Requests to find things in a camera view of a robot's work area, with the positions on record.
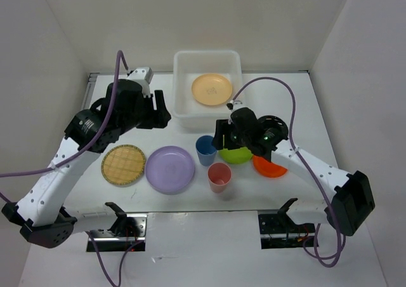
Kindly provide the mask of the blue plastic cup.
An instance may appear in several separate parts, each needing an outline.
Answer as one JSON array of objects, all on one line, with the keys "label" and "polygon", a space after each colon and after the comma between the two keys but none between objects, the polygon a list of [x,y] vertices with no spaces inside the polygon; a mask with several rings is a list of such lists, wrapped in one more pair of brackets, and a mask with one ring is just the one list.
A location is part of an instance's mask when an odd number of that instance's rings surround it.
[{"label": "blue plastic cup", "polygon": [[195,143],[199,162],[203,166],[210,166],[214,163],[217,149],[213,146],[212,141],[211,135],[204,135],[199,137]]}]

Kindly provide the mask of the beige plastic plate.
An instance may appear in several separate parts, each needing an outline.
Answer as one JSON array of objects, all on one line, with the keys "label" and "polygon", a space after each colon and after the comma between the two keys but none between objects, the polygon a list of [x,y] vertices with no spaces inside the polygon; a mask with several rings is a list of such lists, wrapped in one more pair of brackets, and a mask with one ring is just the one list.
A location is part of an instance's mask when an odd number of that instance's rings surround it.
[{"label": "beige plastic plate", "polygon": [[192,83],[192,95],[198,103],[217,106],[226,103],[233,92],[231,82],[219,74],[203,74]]}]

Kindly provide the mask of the pink plastic cup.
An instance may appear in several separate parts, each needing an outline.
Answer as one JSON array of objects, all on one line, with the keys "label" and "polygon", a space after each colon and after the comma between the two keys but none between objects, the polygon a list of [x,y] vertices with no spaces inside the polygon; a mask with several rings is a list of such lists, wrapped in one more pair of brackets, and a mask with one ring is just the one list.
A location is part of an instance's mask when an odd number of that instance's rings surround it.
[{"label": "pink plastic cup", "polygon": [[231,168],[225,163],[213,163],[207,171],[209,186],[214,193],[223,192],[232,179]]}]

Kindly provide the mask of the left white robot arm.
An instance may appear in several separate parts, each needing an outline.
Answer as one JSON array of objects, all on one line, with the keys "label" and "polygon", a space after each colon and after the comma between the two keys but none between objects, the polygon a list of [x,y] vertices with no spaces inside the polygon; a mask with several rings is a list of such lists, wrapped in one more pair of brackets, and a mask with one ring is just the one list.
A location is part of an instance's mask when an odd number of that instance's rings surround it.
[{"label": "left white robot arm", "polygon": [[88,215],[70,214],[63,204],[109,144],[133,128],[163,129],[170,119],[162,90],[147,95],[138,81],[117,80],[108,86],[104,98],[74,116],[39,180],[21,200],[7,202],[2,214],[20,226],[27,242],[44,248],[55,248],[77,232],[105,229],[112,236],[121,235],[129,218],[115,203],[107,202]]}]

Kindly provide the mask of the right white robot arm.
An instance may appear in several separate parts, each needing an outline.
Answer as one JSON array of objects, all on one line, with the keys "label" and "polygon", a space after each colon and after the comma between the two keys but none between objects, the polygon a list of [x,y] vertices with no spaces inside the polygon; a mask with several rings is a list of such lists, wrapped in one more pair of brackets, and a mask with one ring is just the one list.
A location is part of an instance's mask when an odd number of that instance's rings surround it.
[{"label": "right white robot arm", "polygon": [[288,127],[279,117],[256,117],[251,109],[242,107],[228,119],[216,121],[212,145],[218,150],[246,147],[316,187],[327,200],[323,219],[342,235],[353,236],[375,208],[367,175],[327,164],[295,146],[288,135]]}]

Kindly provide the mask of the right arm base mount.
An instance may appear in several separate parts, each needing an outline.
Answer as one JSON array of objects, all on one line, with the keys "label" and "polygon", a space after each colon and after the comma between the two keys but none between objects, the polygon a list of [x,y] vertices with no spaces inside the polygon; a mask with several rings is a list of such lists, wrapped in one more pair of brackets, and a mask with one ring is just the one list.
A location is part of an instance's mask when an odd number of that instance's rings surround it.
[{"label": "right arm base mount", "polygon": [[292,198],[279,209],[258,212],[262,250],[313,246],[315,225],[297,225],[287,216],[287,211],[297,200]]}]

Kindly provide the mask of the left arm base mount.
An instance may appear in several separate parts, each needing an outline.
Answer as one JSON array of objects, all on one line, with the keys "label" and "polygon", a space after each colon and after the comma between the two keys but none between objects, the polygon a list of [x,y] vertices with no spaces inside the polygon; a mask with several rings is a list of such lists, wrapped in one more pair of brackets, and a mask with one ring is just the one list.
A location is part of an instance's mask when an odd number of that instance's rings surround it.
[{"label": "left arm base mount", "polygon": [[100,252],[145,251],[147,213],[125,213],[113,202],[105,203],[114,212],[115,222],[107,229],[91,230],[90,234]]}]

